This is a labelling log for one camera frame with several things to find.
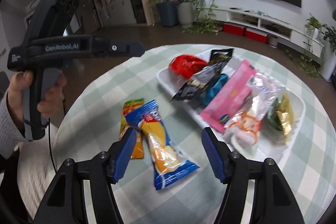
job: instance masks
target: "pink snack package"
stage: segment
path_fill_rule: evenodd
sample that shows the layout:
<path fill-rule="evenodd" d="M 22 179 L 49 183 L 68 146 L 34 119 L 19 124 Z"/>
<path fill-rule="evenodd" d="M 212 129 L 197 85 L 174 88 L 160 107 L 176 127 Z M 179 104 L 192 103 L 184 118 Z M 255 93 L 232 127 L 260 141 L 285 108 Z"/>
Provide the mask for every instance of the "pink snack package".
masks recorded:
<path fill-rule="evenodd" d="M 223 86 L 210 104 L 199 114 L 215 130 L 224 133 L 224 124 L 241 108 L 246 97 L 251 94 L 251 87 L 246 85 L 256 70 L 247 60 L 241 65 Z"/>

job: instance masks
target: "human hand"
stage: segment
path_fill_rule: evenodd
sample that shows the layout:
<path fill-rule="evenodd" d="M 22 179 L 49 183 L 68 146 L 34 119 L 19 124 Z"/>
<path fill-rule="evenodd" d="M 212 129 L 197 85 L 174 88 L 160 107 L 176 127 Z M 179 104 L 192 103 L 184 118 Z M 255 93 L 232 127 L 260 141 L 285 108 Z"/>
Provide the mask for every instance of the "human hand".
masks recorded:
<path fill-rule="evenodd" d="M 23 131 L 25 128 L 22 110 L 22 91 L 30 87 L 33 78 L 33 73 L 29 70 L 26 70 L 25 73 L 19 72 L 12 77 L 8 88 L 7 108 L 14 124 L 20 131 Z M 38 103 L 37 110 L 43 118 L 50 118 L 56 113 L 57 104 L 61 99 L 60 95 L 66 83 L 65 76 L 60 75 L 56 84 L 46 92 L 45 100 Z"/>

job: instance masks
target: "gray planter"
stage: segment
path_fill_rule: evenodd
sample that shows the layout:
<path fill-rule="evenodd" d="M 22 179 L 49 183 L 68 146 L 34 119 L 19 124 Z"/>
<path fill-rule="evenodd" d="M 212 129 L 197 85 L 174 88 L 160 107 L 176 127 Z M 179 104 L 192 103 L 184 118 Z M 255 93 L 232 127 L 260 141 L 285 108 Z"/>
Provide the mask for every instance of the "gray planter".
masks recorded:
<path fill-rule="evenodd" d="M 159 12 L 162 26 L 172 27 L 179 23 L 176 1 L 157 3 L 156 8 Z"/>
<path fill-rule="evenodd" d="M 194 10 L 191 2 L 183 2 L 177 6 L 178 20 L 181 25 L 192 25 Z"/>

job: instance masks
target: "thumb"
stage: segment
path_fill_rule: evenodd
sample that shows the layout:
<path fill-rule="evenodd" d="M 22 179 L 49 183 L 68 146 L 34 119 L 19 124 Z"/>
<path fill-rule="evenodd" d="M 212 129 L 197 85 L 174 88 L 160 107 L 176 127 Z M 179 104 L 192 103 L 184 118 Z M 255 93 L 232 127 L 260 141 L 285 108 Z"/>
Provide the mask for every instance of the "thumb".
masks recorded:
<path fill-rule="evenodd" d="M 34 74 L 30 70 L 26 70 L 25 73 L 19 72 L 13 76 L 9 88 L 14 92 L 21 92 L 32 84 L 33 78 Z"/>

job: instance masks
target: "green checkered tablecloth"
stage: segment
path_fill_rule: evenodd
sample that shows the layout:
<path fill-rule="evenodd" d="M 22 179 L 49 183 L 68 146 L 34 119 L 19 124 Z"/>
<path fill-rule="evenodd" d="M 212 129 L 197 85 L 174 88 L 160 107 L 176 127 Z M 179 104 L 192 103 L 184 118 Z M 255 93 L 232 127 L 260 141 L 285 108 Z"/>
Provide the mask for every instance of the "green checkered tablecloth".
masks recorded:
<path fill-rule="evenodd" d="M 163 190 L 153 185 L 154 171 L 147 144 L 143 160 L 131 160 L 125 176 L 113 185 L 125 223 L 213 223 L 226 189 L 215 178 L 201 143 L 202 129 L 174 102 L 155 78 L 176 56 L 197 54 L 218 45 L 182 44 L 147 51 L 131 58 L 91 83 L 67 113 L 53 145 L 59 167 L 66 158 L 88 160 L 117 140 L 122 107 L 130 99 L 156 99 L 171 139 L 200 169 Z M 295 194 L 306 224 L 316 223 L 336 193 L 335 130 L 310 88 L 279 63 L 260 54 L 236 48 L 234 55 L 286 85 L 306 104 L 301 130 L 282 172 Z M 53 168 L 49 167 L 49 179 Z M 95 223 L 89 183 L 85 198 L 90 223 Z M 249 184 L 242 223 L 248 223 L 253 199 Z"/>

